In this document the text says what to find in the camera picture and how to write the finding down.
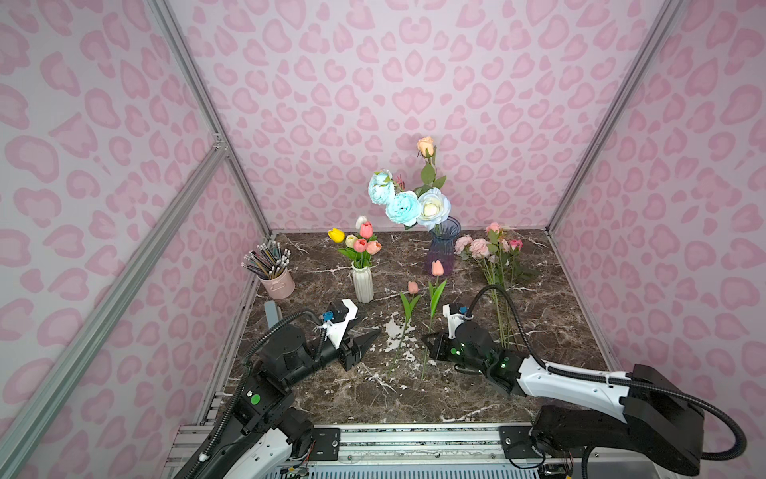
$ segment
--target yellow tulip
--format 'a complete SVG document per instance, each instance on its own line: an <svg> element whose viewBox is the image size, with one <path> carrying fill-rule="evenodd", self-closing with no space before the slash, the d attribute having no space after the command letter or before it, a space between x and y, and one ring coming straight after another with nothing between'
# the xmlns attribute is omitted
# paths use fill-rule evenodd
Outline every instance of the yellow tulip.
<svg viewBox="0 0 766 479"><path fill-rule="evenodd" d="M330 231L327 231L327 235L335 243L340 243L345 238L345 233L343 231L340 231L338 228L333 228Z"/></svg>

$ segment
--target blue peony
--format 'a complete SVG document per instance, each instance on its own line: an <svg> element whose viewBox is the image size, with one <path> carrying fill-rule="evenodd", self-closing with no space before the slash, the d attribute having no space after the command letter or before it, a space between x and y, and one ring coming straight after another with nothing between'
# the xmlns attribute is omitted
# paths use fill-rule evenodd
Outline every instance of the blue peony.
<svg viewBox="0 0 766 479"><path fill-rule="evenodd" d="M421 215L417 217L419 225L432 229L434 225L440 224L450 215L452 208L450 200L444 196L439 188L429 189L417 200L423 206Z"/></svg>
<svg viewBox="0 0 766 479"><path fill-rule="evenodd" d="M401 223L404 226L412 226L417 222L417 217L421 215L423 206L417 200L417 195L413 192L397 193L385 207L385 214L388 219L394 223Z"/></svg>
<svg viewBox="0 0 766 479"><path fill-rule="evenodd" d="M391 179L391 172L387 169L376 172L370 178L370 186L367 188L370 199L376 205L387 205L394 199L394 180Z"/></svg>

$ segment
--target rose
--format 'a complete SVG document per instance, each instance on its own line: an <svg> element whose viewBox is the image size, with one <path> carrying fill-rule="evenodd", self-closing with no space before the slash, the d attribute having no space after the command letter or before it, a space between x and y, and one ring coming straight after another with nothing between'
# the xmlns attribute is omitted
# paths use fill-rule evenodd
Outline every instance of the rose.
<svg viewBox="0 0 766 479"><path fill-rule="evenodd" d="M455 241L455 254L460 254L463 252L464 249L466 249L466 246L470 245L473 242L473 238L470 236L461 236L460 238Z"/></svg>
<svg viewBox="0 0 766 479"><path fill-rule="evenodd" d="M471 251L471 256L473 256L473 259L475 260L489 257L489 243L484 238L473 240L469 249Z"/></svg>
<svg viewBox="0 0 766 479"><path fill-rule="evenodd" d="M421 138L417 141L417 149L421 151L421 155L429 158L434 155L434 139L430 136Z"/></svg>
<svg viewBox="0 0 766 479"><path fill-rule="evenodd" d="M396 194L394 180L391 179L391 172L383 169L372 175L367 193L369 193L370 199L376 205L387 205L390 203Z"/></svg>
<svg viewBox="0 0 766 479"><path fill-rule="evenodd" d="M419 225L432 229L434 225L438 225L450 215L452 209L450 200L442 194L439 188L429 189L417 200L423 208L422 213L417 217Z"/></svg>
<svg viewBox="0 0 766 479"><path fill-rule="evenodd" d="M413 192L397 193L385 207L385 214L394 223L412 226L421 215L423 206Z"/></svg>

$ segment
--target pink rose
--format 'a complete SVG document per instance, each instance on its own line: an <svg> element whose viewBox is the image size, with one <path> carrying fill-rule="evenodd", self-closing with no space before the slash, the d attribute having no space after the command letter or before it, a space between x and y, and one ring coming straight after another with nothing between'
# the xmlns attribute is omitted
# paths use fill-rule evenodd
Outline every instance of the pink rose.
<svg viewBox="0 0 766 479"><path fill-rule="evenodd" d="M473 241L473 238L470 236L461 236L460 238L455 241L455 254L460 254L463 252L464 249L466 249L466 246L471 244Z"/></svg>
<svg viewBox="0 0 766 479"><path fill-rule="evenodd" d="M475 260L489 257L489 242L484 238L473 240L469 249Z"/></svg>

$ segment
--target orange tulip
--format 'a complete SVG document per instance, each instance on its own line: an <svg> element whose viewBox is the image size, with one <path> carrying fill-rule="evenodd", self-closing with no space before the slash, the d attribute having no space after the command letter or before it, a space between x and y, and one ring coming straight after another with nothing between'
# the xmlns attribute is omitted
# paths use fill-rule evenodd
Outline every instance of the orange tulip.
<svg viewBox="0 0 766 479"><path fill-rule="evenodd" d="M444 275L444 266L441 265L441 261L436 260L431 264L431 274L436 277Z"/></svg>

